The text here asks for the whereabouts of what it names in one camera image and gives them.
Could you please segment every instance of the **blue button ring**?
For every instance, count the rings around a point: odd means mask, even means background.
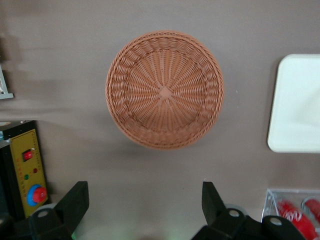
[[[34,200],[33,200],[34,193],[35,193],[35,190],[36,190],[37,188],[41,188],[41,185],[39,185],[39,184],[33,185],[33,186],[29,189],[28,194],[27,194],[27,196],[26,196],[26,202],[27,202],[31,207],[34,207],[34,206],[37,205],[37,203],[34,202]]]

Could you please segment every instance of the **white plate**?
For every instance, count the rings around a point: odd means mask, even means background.
[[[278,153],[320,153],[320,54],[281,61],[268,145]]]

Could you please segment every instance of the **wicker basket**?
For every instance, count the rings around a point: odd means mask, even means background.
[[[105,97],[117,126],[154,149],[177,149],[215,123],[224,82],[211,52],[177,31],[146,33],[129,42],[108,72]]]

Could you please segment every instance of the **red can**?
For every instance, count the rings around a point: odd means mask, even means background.
[[[320,240],[316,228],[306,215],[289,200],[277,202],[279,214],[288,219],[307,240]]]
[[[306,212],[311,212],[315,219],[320,223],[320,201],[313,197],[308,197],[302,202],[302,208]]]

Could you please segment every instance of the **red switch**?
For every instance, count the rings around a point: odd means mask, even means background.
[[[44,200],[46,200],[47,197],[47,190],[44,187],[37,187],[34,190],[32,200],[35,203],[42,203]]]
[[[28,161],[29,159],[32,158],[32,151],[31,151],[31,149],[23,152],[22,155],[23,155],[23,161],[24,161],[24,162],[25,162],[25,161]]]

